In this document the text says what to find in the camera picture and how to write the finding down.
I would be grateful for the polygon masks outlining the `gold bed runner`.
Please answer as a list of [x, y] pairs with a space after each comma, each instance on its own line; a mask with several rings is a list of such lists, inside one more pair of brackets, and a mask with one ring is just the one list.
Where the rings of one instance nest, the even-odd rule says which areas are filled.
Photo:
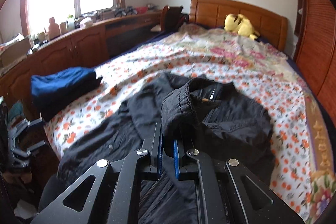
[[314, 222], [335, 195], [333, 152], [326, 123], [313, 95], [304, 92], [307, 134], [309, 139], [310, 215]]

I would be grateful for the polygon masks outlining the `pink bottle on desk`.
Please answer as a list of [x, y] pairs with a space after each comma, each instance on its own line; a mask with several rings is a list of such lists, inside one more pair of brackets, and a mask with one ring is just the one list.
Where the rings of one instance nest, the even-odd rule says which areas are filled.
[[60, 36], [60, 28], [57, 23], [55, 23], [55, 18], [49, 18], [49, 40], [53, 40]]

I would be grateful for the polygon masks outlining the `wooden louvred wardrobe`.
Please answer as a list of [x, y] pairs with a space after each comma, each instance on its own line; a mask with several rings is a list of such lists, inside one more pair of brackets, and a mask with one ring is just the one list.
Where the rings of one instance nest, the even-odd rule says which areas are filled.
[[294, 60], [317, 100], [335, 121], [335, 8], [330, 0], [298, 0]]

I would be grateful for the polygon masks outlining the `cardboard box on desk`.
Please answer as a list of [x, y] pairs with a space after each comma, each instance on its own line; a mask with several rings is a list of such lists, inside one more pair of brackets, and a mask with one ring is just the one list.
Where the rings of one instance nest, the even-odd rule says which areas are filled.
[[1, 68], [7, 67], [15, 60], [25, 56], [30, 48], [31, 44], [28, 38], [1, 44]]

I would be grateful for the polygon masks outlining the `wooden chair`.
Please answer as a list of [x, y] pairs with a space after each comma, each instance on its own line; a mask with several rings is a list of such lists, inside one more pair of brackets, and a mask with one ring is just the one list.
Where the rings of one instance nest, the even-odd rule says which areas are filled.
[[189, 14], [182, 12], [183, 6], [166, 5], [161, 13], [160, 28], [161, 31], [176, 31], [185, 22], [189, 20]]

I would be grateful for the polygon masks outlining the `wooden headboard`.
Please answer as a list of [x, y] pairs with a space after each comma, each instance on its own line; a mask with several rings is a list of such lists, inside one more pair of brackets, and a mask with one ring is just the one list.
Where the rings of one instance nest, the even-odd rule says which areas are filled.
[[258, 6], [233, 0], [191, 0], [189, 22], [209, 28], [223, 27], [228, 14], [246, 16], [263, 38], [284, 51], [288, 19]]

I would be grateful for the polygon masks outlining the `yellow plush toy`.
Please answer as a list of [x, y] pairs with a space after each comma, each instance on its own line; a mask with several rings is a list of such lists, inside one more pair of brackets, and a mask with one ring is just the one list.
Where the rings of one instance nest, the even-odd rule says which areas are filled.
[[243, 14], [228, 14], [224, 21], [224, 29], [252, 40], [257, 40], [260, 37], [250, 20]]

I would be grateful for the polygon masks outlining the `long wooden desk cabinet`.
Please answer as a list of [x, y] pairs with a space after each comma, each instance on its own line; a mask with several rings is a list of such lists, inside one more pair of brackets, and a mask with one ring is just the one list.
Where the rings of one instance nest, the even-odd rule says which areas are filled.
[[96, 67], [138, 45], [141, 35], [159, 24], [159, 11], [129, 15], [95, 23], [52, 40], [29, 56], [1, 69], [1, 96], [8, 106], [17, 101], [31, 108], [30, 78], [51, 75], [70, 67]]

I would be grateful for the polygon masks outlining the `folded blue garment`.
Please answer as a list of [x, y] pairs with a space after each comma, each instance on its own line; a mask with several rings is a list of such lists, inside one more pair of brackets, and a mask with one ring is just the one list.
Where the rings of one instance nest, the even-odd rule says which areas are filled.
[[33, 105], [45, 122], [49, 122], [58, 112], [81, 96], [100, 86], [92, 68], [72, 67], [46, 76], [31, 76], [31, 96]]

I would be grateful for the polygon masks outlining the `black jacket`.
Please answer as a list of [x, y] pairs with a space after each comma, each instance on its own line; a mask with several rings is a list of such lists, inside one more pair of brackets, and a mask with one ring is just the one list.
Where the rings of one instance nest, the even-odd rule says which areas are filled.
[[194, 183], [175, 177], [175, 140], [189, 141], [213, 159], [237, 159], [262, 182], [270, 183], [274, 155], [268, 112], [232, 83], [171, 73], [144, 85], [98, 127], [75, 141], [60, 161], [58, 179], [70, 185], [100, 159], [123, 159], [154, 135], [156, 124], [163, 133], [163, 173], [159, 181], [141, 184], [139, 223], [197, 222]]

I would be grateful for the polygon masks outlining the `pink floral quilt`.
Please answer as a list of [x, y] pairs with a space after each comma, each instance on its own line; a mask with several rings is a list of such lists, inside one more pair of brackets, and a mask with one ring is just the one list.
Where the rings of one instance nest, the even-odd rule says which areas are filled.
[[288, 57], [271, 44], [227, 32], [222, 28], [207, 30], [196, 24], [184, 24], [178, 32], [165, 38], [164, 43], [218, 57], [228, 65], [268, 75], [284, 74], [289, 69]]

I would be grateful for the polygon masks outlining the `orange-print bed sheet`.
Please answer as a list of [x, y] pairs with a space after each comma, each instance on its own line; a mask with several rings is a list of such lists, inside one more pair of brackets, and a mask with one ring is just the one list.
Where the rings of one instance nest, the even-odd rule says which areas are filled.
[[270, 117], [274, 169], [266, 185], [304, 222], [314, 223], [309, 220], [312, 187], [303, 94], [312, 93], [303, 79], [288, 61], [289, 69], [284, 74], [268, 75], [165, 44], [165, 38], [97, 67], [95, 72], [102, 77], [100, 86], [70, 103], [47, 123], [47, 136], [60, 161], [75, 141], [98, 127], [123, 101], [163, 73], [232, 83], [237, 91], [259, 103]]

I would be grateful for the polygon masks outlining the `red item on desk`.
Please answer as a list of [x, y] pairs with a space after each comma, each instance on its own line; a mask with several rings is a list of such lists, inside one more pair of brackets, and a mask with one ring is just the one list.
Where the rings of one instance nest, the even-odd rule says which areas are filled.
[[148, 7], [147, 6], [136, 7], [135, 10], [136, 10], [137, 14], [144, 14], [148, 11]]

